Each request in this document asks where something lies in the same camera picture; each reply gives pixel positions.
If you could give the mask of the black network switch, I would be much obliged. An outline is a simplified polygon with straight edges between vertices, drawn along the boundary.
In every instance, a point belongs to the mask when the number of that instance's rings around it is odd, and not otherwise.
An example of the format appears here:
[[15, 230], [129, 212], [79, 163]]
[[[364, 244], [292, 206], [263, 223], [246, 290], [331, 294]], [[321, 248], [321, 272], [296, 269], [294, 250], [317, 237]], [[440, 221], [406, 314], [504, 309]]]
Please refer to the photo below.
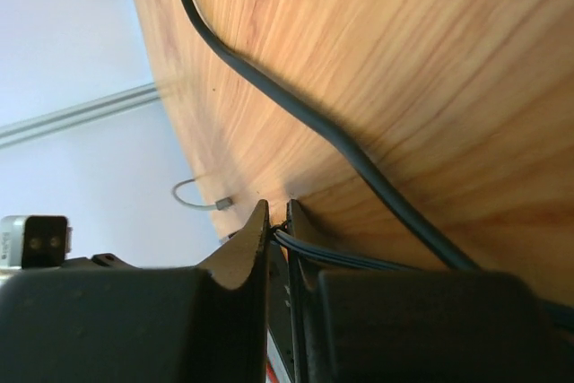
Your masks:
[[269, 247], [267, 358], [275, 382], [299, 382], [291, 324], [289, 268], [282, 247]]

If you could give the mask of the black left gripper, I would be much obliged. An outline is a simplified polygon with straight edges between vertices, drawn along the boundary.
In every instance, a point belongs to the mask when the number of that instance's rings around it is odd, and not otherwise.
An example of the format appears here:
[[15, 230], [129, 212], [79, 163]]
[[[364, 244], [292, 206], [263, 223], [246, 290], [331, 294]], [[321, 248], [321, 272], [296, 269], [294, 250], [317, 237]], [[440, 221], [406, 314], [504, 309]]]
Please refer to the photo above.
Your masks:
[[62, 263], [62, 268], [66, 269], [135, 269], [112, 253], [93, 255], [92, 257], [76, 257], [67, 259]]

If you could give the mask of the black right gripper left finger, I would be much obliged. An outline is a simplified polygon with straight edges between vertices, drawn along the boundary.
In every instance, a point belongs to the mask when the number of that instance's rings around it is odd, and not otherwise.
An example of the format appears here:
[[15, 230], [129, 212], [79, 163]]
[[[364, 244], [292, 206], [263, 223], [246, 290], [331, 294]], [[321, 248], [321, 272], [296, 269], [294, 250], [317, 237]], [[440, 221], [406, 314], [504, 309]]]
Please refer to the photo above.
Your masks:
[[1, 268], [4, 382], [262, 382], [269, 210], [198, 265]]

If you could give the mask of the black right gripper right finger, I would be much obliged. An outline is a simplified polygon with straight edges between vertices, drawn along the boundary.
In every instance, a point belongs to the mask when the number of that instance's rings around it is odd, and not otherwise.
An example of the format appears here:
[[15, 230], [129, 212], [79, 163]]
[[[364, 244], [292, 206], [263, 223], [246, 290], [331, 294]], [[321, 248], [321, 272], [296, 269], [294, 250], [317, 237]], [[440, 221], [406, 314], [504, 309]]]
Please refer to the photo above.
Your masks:
[[287, 205], [299, 382], [570, 382], [573, 348], [517, 277], [340, 268], [301, 205]]

